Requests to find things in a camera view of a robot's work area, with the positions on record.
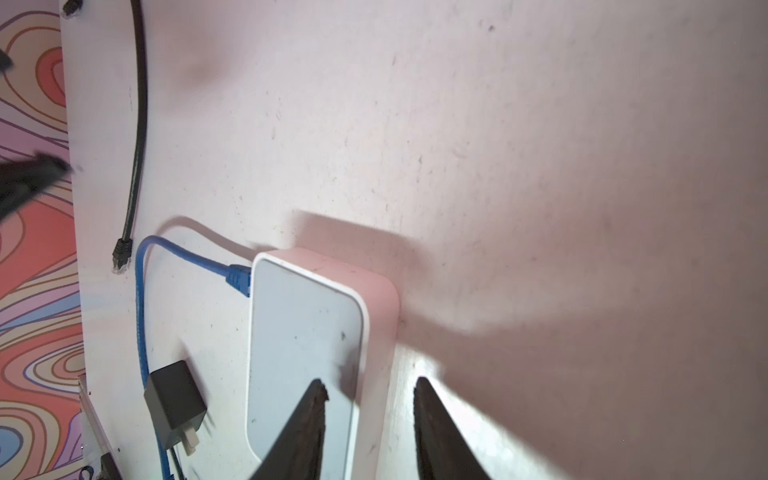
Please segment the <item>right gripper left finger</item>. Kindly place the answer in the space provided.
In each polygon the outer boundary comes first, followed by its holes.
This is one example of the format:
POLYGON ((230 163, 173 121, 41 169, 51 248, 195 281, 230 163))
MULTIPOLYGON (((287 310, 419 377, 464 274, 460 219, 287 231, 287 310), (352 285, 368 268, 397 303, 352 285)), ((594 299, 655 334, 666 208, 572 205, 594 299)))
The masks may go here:
POLYGON ((320 478, 328 400, 323 382, 312 380, 251 480, 320 478))

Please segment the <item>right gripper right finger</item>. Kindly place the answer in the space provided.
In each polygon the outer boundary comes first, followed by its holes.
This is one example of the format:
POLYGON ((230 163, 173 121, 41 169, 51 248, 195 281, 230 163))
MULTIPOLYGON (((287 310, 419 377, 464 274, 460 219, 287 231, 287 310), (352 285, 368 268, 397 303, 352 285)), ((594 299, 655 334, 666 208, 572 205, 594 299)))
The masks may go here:
POLYGON ((413 410, 420 479, 490 479, 426 377, 416 381, 413 410))

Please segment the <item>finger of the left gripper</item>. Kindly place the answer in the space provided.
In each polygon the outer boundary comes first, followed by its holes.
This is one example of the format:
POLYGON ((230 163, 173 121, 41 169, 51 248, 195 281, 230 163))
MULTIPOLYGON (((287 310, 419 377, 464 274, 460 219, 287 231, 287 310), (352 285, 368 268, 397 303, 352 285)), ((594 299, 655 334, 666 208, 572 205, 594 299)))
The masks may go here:
POLYGON ((60 157, 37 152, 32 158, 1 164, 1 220, 72 172, 60 157))

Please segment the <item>black power adapter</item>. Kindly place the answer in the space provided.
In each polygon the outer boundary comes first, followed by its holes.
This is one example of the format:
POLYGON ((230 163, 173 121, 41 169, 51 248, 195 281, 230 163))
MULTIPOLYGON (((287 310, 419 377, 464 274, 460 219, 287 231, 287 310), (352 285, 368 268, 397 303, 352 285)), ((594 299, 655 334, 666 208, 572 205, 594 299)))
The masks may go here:
POLYGON ((144 400, 157 440, 162 479, 175 479, 168 455, 181 444, 187 456, 195 453, 198 430, 207 415, 207 406, 194 376, 184 360, 149 372, 143 379, 144 400))

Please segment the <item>white small network switch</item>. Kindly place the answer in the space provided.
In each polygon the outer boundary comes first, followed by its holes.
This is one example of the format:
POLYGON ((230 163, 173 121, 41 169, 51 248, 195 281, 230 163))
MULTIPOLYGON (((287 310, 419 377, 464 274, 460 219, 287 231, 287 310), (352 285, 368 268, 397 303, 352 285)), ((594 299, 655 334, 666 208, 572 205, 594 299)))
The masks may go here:
POLYGON ((303 248, 251 267, 246 438, 265 461, 310 383, 325 405, 323 479, 376 476, 400 300, 384 276, 303 248))

